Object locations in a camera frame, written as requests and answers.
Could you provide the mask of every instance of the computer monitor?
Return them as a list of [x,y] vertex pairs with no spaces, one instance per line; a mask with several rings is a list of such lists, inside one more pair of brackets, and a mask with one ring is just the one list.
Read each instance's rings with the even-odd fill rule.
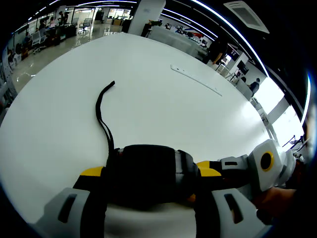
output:
[[238,63],[237,67],[243,74],[247,74],[247,72],[249,71],[249,69],[246,67],[246,65],[242,61]]
[[236,52],[232,47],[228,47],[227,54],[236,61],[239,58],[238,52]]

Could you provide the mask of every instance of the pillar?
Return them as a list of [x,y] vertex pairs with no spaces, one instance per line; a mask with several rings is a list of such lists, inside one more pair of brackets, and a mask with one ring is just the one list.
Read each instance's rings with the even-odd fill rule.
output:
[[132,19],[128,33],[140,36],[149,20],[158,21],[165,7],[165,0],[141,0]]

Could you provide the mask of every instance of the office chair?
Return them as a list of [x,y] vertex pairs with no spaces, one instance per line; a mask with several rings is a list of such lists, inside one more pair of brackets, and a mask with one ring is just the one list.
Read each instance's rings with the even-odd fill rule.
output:
[[79,17],[73,18],[73,20],[71,21],[71,24],[72,24],[72,25],[77,25],[78,19],[79,19]]
[[36,52],[39,52],[41,51],[41,48],[45,48],[45,47],[41,47],[40,44],[42,44],[45,39],[46,39],[46,36],[44,35],[44,32],[45,32],[45,28],[42,28],[41,30],[37,31],[37,32],[34,32],[32,34],[32,46],[36,46],[36,48],[34,49],[33,51],[33,54],[35,54]]
[[85,18],[84,23],[81,25],[79,24],[79,28],[81,28],[81,30],[78,31],[78,34],[88,32],[88,30],[85,30],[85,28],[90,27],[91,21],[92,18]]

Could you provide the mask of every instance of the desk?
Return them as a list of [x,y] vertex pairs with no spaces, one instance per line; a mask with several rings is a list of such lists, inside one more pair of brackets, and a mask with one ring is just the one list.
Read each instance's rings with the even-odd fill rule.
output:
[[[211,83],[223,96],[171,70],[171,64]],[[255,108],[207,65],[148,38],[126,33],[101,37],[65,53],[34,76],[0,127],[0,179],[26,221],[37,221],[44,205],[72,187],[82,171],[106,164],[107,142],[95,103],[113,80],[101,111],[115,148],[166,145],[199,162],[249,154],[269,138]],[[112,227],[153,234],[144,237],[196,234],[191,209],[174,207],[157,216],[135,212],[136,218],[132,211],[107,212]],[[156,223],[144,227],[150,221]]]

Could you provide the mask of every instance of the black cable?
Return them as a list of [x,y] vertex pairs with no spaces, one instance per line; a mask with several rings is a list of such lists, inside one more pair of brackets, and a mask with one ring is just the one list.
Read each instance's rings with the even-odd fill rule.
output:
[[295,135],[293,135],[293,137],[289,141],[287,141],[285,145],[287,145],[293,138],[295,138]]
[[106,123],[103,121],[103,118],[102,118],[102,114],[101,114],[101,109],[100,109],[100,106],[101,106],[101,102],[103,100],[103,95],[105,94],[106,91],[108,91],[113,85],[115,84],[115,82],[111,82],[107,87],[105,87],[101,93],[99,94],[98,96],[98,99],[97,99],[97,102],[96,102],[96,117],[97,117],[97,120],[100,124],[100,126],[102,127],[102,129],[104,130],[105,134],[106,134],[106,137],[107,137],[107,141],[108,141],[108,150],[109,150],[109,154],[108,154],[108,159],[107,161],[109,161],[109,159],[113,156],[113,152],[114,152],[114,142],[113,142],[113,137],[112,137],[112,133],[109,129],[109,127],[106,125]]
[[295,145],[297,145],[299,142],[303,141],[303,136],[301,136],[301,138],[290,148],[293,149],[295,147]]

